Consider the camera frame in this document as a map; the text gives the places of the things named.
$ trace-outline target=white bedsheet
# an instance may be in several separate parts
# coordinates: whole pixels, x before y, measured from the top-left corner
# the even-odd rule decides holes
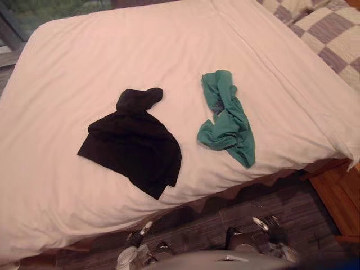
[[[232,72],[256,163],[196,141],[201,75]],[[175,188],[154,200],[77,155],[123,90],[161,87],[149,113],[178,140]],[[0,262],[119,230],[284,168],[359,160],[359,96],[254,1],[188,0],[57,20],[27,43],[0,99]]]

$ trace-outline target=mattress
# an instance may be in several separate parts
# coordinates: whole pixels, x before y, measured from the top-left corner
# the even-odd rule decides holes
[[[229,70],[255,138],[244,168],[196,140],[212,113],[201,75]],[[175,136],[175,187],[155,200],[77,155],[127,88]],[[358,162],[359,95],[255,1],[184,0],[51,21],[30,37],[0,99],[0,262],[121,230],[147,215],[325,158]]]

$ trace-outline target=wooden furniture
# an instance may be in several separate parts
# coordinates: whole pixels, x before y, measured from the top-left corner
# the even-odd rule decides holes
[[[360,8],[360,0],[346,0],[350,7]]]
[[[349,163],[309,178],[341,236],[339,242],[360,243],[360,165],[347,172]]]

